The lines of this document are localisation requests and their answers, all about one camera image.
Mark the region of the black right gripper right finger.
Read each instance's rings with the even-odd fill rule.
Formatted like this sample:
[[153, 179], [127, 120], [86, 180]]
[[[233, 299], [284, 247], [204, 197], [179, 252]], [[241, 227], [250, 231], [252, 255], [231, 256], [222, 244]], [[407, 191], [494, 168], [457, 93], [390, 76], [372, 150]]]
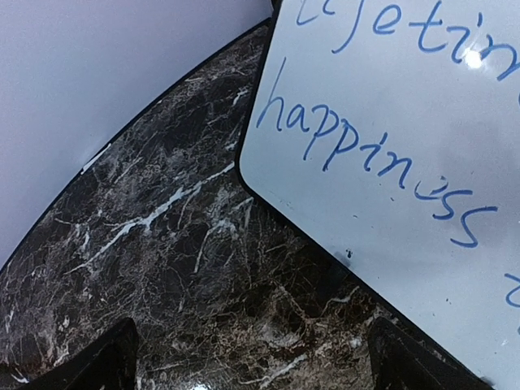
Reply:
[[375, 389], [490, 389], [467, 370], [439, 359], [385, 318], [370, 328]]

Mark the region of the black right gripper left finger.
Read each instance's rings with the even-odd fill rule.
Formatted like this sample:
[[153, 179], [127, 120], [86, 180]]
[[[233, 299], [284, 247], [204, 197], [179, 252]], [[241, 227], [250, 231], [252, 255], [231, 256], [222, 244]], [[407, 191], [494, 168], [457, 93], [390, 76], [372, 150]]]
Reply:
[[118, 321], [72, 360], [25, 389], [134, 389], [139, 336], [131, 318]]

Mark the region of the white whiteboard black frame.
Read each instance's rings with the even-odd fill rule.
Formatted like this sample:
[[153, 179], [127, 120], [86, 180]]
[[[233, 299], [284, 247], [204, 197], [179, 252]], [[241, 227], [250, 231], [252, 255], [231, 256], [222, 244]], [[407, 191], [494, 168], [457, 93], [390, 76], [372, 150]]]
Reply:
[[279, 2], [236, 169], [465, 368], [518, 388], [518, 2]]

